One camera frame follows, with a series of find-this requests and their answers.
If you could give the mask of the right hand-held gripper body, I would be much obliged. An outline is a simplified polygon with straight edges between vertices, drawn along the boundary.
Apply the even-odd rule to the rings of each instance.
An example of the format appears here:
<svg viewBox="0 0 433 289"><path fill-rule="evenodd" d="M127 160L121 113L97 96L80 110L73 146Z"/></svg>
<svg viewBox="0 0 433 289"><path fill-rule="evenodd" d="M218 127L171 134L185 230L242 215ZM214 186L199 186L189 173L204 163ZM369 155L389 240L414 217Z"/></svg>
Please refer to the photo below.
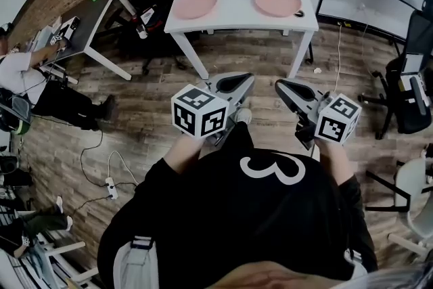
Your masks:
<svg viewBox="0 0 433 289"><path fill-rule="evenodd" d="M362 107L344 94L323 98L296 125L296 138L306 148L313 146L315 138L343 144L354 131Z"/></svg>

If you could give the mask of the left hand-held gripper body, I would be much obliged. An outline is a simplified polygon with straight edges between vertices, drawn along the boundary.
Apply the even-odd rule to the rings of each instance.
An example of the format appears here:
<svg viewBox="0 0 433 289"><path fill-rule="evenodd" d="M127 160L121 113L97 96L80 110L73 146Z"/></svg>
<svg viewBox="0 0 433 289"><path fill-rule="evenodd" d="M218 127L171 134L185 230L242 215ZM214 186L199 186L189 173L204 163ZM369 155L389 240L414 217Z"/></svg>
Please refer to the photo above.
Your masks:
<svg viewBox="0 0 433 289"><path fill-rule="evenodd" d="M172 124L182 133L213 145L227 134L228 119L236 111L232 100L208 88L188 84L171 97Z"/></svg>

